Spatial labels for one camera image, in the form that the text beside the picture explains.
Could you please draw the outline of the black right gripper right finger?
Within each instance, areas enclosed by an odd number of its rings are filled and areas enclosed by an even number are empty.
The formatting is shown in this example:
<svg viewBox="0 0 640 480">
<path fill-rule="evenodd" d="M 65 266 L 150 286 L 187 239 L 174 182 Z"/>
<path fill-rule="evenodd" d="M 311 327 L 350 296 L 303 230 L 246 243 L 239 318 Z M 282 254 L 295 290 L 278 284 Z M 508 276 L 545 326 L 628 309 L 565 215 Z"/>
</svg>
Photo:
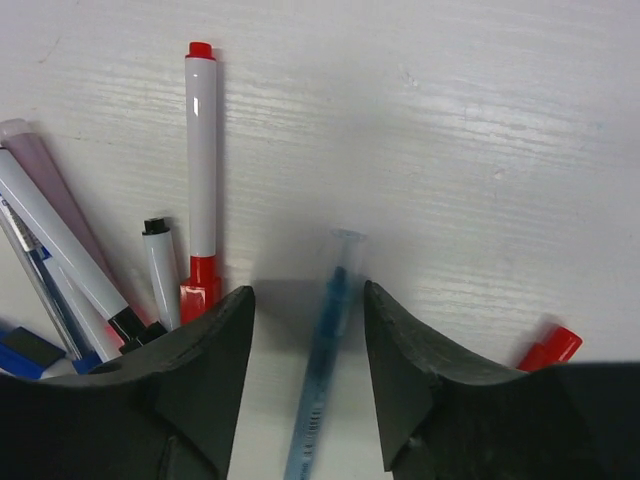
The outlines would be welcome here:
<svg viewBox="0 0 640 480">
<path fill-rule="evenodd" d="M 525 373 L 363 291 L 384 468 L 397 479 L 635 479 L 639 366 L 557 364 Z"/>
</svg>

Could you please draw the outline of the red marker cap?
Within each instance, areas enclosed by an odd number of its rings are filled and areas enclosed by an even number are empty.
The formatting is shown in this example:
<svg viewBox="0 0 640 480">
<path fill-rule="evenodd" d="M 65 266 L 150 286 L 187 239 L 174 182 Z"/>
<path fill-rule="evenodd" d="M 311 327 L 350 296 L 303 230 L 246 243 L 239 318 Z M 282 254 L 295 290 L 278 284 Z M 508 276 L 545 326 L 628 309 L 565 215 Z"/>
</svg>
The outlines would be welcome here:
<svg viewBox="0 0 640 480">
<path fill-rule="evenodd" d="M 572 330 L 555 325 L 541 341 L 531 345 L 517 369 L 534 372 L 555 364 L 567 363 L 583 343 L 584 340 Z"/>
</svg>

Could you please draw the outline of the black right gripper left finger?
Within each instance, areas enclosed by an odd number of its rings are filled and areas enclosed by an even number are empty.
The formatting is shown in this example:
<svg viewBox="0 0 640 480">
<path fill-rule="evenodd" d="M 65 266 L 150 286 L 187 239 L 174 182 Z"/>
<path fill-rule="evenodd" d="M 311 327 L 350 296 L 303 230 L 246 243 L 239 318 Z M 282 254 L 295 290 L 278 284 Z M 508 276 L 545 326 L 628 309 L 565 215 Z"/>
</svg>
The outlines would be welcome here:
<svg viewBox="0 0 640 480">
<path fill-rule="evenodd" d="M 253 338 L 255 294 L 86 375 L 1 379 L 5 479 L 224 479 Z"/>
</svg>

